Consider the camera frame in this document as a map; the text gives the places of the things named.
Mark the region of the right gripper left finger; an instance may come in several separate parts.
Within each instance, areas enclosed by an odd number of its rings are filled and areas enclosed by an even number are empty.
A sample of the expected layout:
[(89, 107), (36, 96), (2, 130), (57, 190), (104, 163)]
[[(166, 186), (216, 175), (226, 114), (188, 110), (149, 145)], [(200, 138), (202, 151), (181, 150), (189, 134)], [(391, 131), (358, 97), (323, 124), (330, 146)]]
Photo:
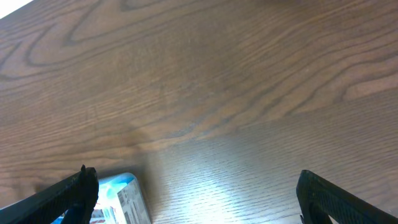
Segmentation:
[(89, 223), (98, 200), (99, 182), (93, 167), (81, 171), (24, 200), (1, 209), (1, 223)]

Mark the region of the blue Kool Fever box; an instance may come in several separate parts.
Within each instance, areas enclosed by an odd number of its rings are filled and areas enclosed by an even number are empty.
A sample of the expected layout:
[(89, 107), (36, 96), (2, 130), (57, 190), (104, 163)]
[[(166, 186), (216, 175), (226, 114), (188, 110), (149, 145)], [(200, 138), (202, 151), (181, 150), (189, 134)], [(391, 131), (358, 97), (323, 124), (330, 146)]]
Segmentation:
[(138, 179), (122, 173), (99, 180), (90, 224), (151, 224)]

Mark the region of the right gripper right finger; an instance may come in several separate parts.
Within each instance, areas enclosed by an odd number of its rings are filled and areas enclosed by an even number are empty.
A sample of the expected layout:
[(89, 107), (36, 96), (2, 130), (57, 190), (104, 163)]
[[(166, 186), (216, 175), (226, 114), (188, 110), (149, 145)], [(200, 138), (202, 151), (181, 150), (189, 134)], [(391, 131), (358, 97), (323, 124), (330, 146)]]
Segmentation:
[(310, 170), (303, 170), (296, 194), (304, 224), (397, 224), (397, 218), (361, 200)]

